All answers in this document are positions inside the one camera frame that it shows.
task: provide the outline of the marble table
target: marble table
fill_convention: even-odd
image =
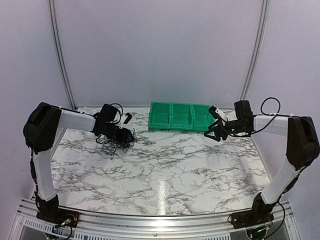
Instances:
[[[126,127],[135,129],[137,142],[112,160],[93,133],[65,132],[51,161],[62,205],[130,215],[208,214],[250,208],[270,182],[250,138],[215,142],[197,132],[150,131],[149,108],[124,112],[132,114]]]

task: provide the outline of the white marble surface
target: white marble surface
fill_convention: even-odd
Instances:
[[[80,109],[94,114],[97,108]],[[69,129],[52,159],[63,205],[131,215],[195,215],[250,208],[269,183],[249,138],[149,131],[149,108],[125,108],[137,142],[111,160],[93,133]],[[233,112],[226,111],[229,119]]]

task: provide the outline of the vent grille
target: vent grille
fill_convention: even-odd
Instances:
[[[45,232],[47,234],[55,234],[58,237],[63,235],[63,232],[61,230],[53,229],[54,226],[53,224],[51,225],[50,223],[41,222],[41,221],[37,221],[30,218],[25,218],[24,225],[29,228]],[[78,229],[73,229],[73,232],[74,232],[74,235],[71,238],[73,240],[131,240],[131,239],[133,240],[133,238],[123,238],[123,237],[112,238],[109,236],[103,236],[101,234],[94,234],[91,232],[87,233],[87,232],[78,231]],[[226,234],[220,234],[220,235],[214,235],[214,236],[207,236],[206,238],[198,238],[198,237],[188,238],[186,240],[231,240],[231,237],[229,233],[226,233]]]

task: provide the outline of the white wall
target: white wall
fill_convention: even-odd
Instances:
[[[266,31],[248,99],[255,113],[269,97],[281,101],[283,114],[312,116],[320,133],[320,2],[271,0]],[[266,110],[276,111],[271,104]],[[286,153],[284,137],[268,133],[254,140],[274,177]],[[320,234],[320,159],[316,159],[287,193],[303,240]]]
[[[0,233],[7,239],[22,197],[33,189],[23,126],[40,102],[68,107],[47,1],[0,7]]]
[[[233,107],[249,68],[260,0],[56,1],[75,102]]]

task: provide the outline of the green plastic container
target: green plastic container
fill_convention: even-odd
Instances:
[[[192,131],[194,122],[195,113],[192,104],[172,103],[171,129]]]
[[[149,129],[171,129],[172,103],[152,102],[149,113]]]
[[[208,126],[215,122],[215,119],[209,113],[210,105],[193,104],[194,110],[194,131],[205,132],[208,131]]]

